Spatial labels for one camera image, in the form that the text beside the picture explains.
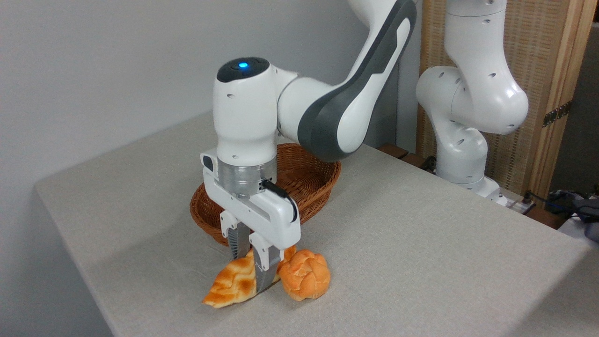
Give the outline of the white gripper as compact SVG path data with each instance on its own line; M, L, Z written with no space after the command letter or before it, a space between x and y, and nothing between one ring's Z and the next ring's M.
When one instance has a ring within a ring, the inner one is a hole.
M271 190L238 198L220 185L216 151L203 152L201 160L204 188L208 196L226 210L220 214L222 235L234 260L245 257L253 249L256 292L261 293L274 281L278 265L284 259L282 250L301 239L297 203Z

